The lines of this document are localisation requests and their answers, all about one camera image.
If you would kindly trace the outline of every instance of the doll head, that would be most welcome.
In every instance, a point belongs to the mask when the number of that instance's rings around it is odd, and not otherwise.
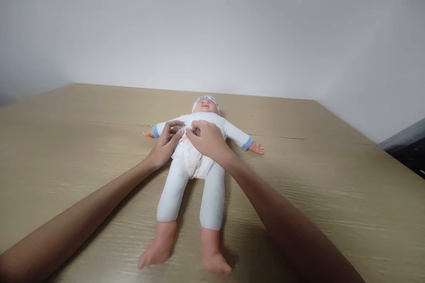
[[[218,107],[218,103],[214,97],[211,96],[201,96],[198,97],[193,104],[192,113],[197,112],[211,112],[220,114],[220,108]]]

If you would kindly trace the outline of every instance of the doll leg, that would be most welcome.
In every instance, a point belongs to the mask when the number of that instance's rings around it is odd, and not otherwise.
[[[220,252],[223,211],[224,169],[214,163],[205,179],[201,204],[202,265],[208,271],[230,275],[232,268]]]
[[[155,239],[139,258],[138,269],[165,262],[170,257],[177,229],[176,218],[188,180],[184,159],[173,159],[158,204]]]

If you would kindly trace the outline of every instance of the doll face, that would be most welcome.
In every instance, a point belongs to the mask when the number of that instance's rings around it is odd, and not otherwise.
[[[218,110],[216,104],[210,99],[201,99],[198,104],[196,104],[194,113],[204,111],[210,113],[216,113],[218,115]]]

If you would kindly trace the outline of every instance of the tabletop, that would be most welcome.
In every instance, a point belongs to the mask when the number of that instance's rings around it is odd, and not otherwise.
[[[140,162],[142,132],[190,113],[205,92],[71,84],[0,108],[0,252]],[[367,282],[425,281],[425,181],[312,100],[213,95],[262,144],[232,149],[341,250]],[[138,186],[50,282],[298,282],[227,176],[224,255],[201,269],[202,180],[190,180],[171,258],[138,271],[168,166]]]

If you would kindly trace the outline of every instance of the baby doll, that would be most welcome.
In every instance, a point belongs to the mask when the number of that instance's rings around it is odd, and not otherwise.
[[[229,137],[244,151],[247,149],[264,154],[260,144],[219,116],[217,101],[211,96],[201,96],[193,104],[192,114],[175,120],[185,123],[191,129],[192,121],[205,120],[216,124],[226,139]],[[155,125],[145,136],[159,137],[165,122]],[[176,233],[176,218],[182,202],[187,181],[192,178],[205,179],[201,203],[202,265],[205,269],[229,275],[232,269],[219,249],[220,229],[224,210],[224,169],[211,158],[199,153],[184,133],[172,156],[170,171],[162,191],[157,211],[157,228],[154,242],[140,257],[138,268],[165,262],[170,257]]]

